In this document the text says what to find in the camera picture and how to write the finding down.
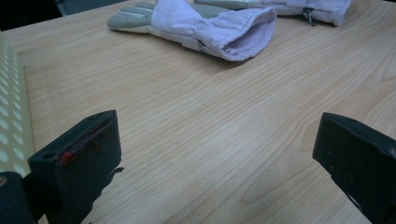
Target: table surface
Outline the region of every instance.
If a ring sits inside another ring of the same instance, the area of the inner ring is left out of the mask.
[[[107,29],[133,4],[4,32],[25,65],[35,150],[118,111],[125,169],[85,223],[369,222],[312,150],[323,112],[396,138],[396,4],[355,1],[340,27],[280,18],[243,63]]]

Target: glove cuff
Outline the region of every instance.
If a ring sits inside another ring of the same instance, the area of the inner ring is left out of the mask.
[[[275,24],[273,8],[253,8],[220,13],[199,22],[193,33],[199,50],[229,61],[243,61],[268,45]]]

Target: black object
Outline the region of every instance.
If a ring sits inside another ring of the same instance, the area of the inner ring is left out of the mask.
[[[6,0],[0,2],[0,30],[5,31],[62,17],[54,0]]]
[[[49,223],[81,223],[121,170],[120,156],[116,111],[84,119],[29,158],[32,173],[24,179],[0,174],[1,223],[32,223],[44,214]]]
[[[347,117],[322,115],[313,158],[373,223],[396,223],[396,141]]]

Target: work glove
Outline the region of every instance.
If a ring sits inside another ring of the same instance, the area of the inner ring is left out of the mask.
[[[229,61],[256,56],[269,43],[276,23],[273,8],[239,11],[195,6],[185,0],[137,3],[119,10],[107,26],[112,30],[149,33]]]
[[[277,15],[303,15],[312,25],[326,21],[338,26],[344,21],[351,0],[194,0],[194,3],[229,9],[273,7]]]

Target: white glove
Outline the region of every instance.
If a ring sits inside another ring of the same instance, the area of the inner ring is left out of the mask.
[[[194,0],[196,4],[229,9],[273,7],[277,15],[304,15],[312,25],[316,20],[338,26],[344,21],[351,0]]]
[[[275,23],[276,12],[270,7],[233,11],[192,7],[185,0],[158,0],[155,6],[138,3],[120,9],[107,26],[112,30],[150,33],[189,49],[243,61],[268,45]]]

